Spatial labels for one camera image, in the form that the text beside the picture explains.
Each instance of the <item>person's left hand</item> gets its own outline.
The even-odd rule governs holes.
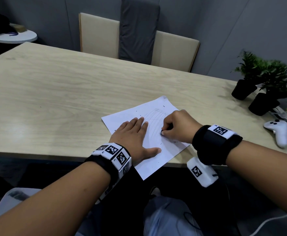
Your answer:
[[[150,158],[161,152],[161,148],[158,147],[143,147],[143,139],[148,128],[148,122],[142,125],[143,120],[144,118],[141,117],[122,123],[112,134],[109,141],[109,143],[117,143],[125,147],[129,151],[133,163]]]

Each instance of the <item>hand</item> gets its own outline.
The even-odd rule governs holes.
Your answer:
[[[161,134],[170,139],[176,139],[184,143],[192,143],[195,133],[202,127],[186,110],[174,111],[163,121]]]
[[[143,139],[146,135],[148,122],[143,125],[144,118],[134,118],[126,121],[112,134],[109,143],[117,143],[125,147],[132,157],[132,162],[138,162],[150,158],[161,152],[161,148],[144,148]]]

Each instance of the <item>person's right forearm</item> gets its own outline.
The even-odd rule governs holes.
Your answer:
[[[226,164],[287,212],[287,154],[242,141]]]

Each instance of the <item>white round table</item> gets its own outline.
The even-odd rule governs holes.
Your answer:
[[[0,34],[0,43],[22,44],[24,42],[33,42],[37,40],[37,38],[38,36],[35,32],[27,30],[25,32],[18,33],[18,35]]]

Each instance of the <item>black plant pot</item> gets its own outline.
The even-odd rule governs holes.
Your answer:
[[[232,92],[232,96],[238,100],[244,100],[248,95],[250,95],[256,89],[257,87],[250,81],[240,79]]]
[[[254,101],[250,104],[248,109],[253,113],[258,116],[262,116],[266,114],[268,111],[271,109],[279,106],[279,101],[269,97],[265,93],[259,93]]]

